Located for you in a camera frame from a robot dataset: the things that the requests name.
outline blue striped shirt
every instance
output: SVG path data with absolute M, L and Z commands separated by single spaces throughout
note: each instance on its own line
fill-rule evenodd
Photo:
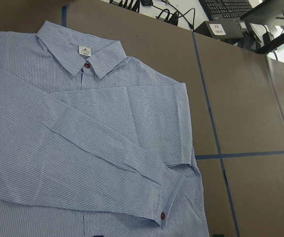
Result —
M 119 41 L 0 32 L 0 236 L 208 236 L 185 84 Z

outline blue painter's tape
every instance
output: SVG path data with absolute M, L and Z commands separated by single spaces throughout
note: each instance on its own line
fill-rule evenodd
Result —
M 200 156 L 196 156 L 196 159 L 200 160 L 200 159 L 256 157 L 256 156 L 272 156 L 272 155 L 283 155 L 283 154 L 284 154 L 284 151 L 249 152 L 249 153 L 232 153 L 232 154 L 219 154 L 219 155 L 200 155 Z
M 194 32 L 192 32 L 192 38 L 193 38 L 193 42 L 194 42 L 194 45 L 195 45 L 199 71 L 200 71 L 202 85 L 203 85 L 203 89 L 204 89 L 204 95 L 205 95 L 205 99 L 206 99 L 206 105 L 208 107 L 208 111 L 209 111 L 209 115 L 210 115 L 210 120 L 211 120 L 211 124 L 212 124 L 214 139 L 215 139 L 215 143 L 216 143 L 216 146 L 217 146 L 217 152 L 218 152 L 220 164 L 221 164 L 221 167 L 222 167 L 223 178 L 224 178 L 224 182 L 225 182 L 225 186 L 226 186 L 227 195 L 228 195 L 228 198 L 229 198 L 229 203 L 230 203 L 231 212 L 232 212 L 232 216 L 233 216 L 233 220 L 234 220 L 236 234 L 237 234 L 237 237 L 240 237 L 241 236 L 240 235 L 240 230 L 239 230 L 239 226 L 238 226 L 237 219 L 236 219 L 236 214 L 235 214 L 235 210 L 234 210 L 234 205 L 233 205 L 233 201 L 232 201 L 230 187 L 229 187 L 229 184 L 228 184 L 228 181 L 227 181 L 227 177 L 226 177 L 226 172 L 225 172 L 225 167 L 224 167 L 224 163 L 223 163 L 223 158 L 221 157 L 221 149 L 220 149 L 219 141 L 218 141 L 218 138 L 217 138 L 217 133 L 216 133 L 215 124 L 214 124 L 214 120 L 213 120 L 213 115 L 212 115 L 212 110 L 211 110 L 211 106 L 210 106 L 210 101 L 209 101 L 209 97 L 208 97 L 208 94 L 207 94 L 207 89 L 206 89 L 206 85 L 205 85 L 205 81 L 204 81 L 204 76 L 203 76 L 203 71 L 202 71 L 199 51 L 198 51 L 197 42 L 196 42 L 196 36 L 195 36 Z
M 69 4 L 62 7 L 62 19 L 61 19 L 61 21 L 62 21 L 63 27 L 67 26 L 67 8 L 68 7 L 69 7 Z
M 272 89 L 273 89 L 273 91 L 274 91 L 274 94 L 275 94 L 275 97 L 276 97 L 276 101 L 277 101 L 277 104 L 278 104 L 278 107 L 279 107 L 279 110 L 280 110 L 282 119 L 283 119 L 283 121 L 284 121 L 284 114 L 283 114 L 283 112 L 282 112 L 281 105 L 280 105 L 280 101 L 279 101 L 279 99 L 278 99 L 277 92 L 276 92 L 276 89 L 275 89 L 275 85 L 274 85 L 274 82 L 273 82 L 273 80 L 272 80 L 272 75 L 271 75 L 271 71 L 270 71 L 270 67 L 269 67 L 269 62 L 268 62 L 268 57 L 267 57 L 266 55 L 264 55 L 264 57 L 265 57 L 265 61 L 266 61 L 266 65 L 267 65 L 267 69 L 268 69 L 268 73 L 269 73 L 270 83 L 271 83 Z

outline long-sleeve shirt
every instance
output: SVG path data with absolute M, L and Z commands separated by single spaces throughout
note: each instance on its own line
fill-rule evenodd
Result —
M 169 235 L 208 235 L 185 84 L 119 41 L 0 32 L 0 236 Z

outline white tag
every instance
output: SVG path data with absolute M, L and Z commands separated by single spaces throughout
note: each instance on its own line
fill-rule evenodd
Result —
M 79 46 L 79 54 L 91 57 L 91 48 L 87 46 Z
M 226 33 L 221 24 L 210 24 L 211 30 L 216 36 L 225 36 Z

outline computer keyboard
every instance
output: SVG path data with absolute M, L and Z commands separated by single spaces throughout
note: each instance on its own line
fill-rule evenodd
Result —
M 199 0 L 209 20 L 239 20 L 252 10 L 248 0 Z

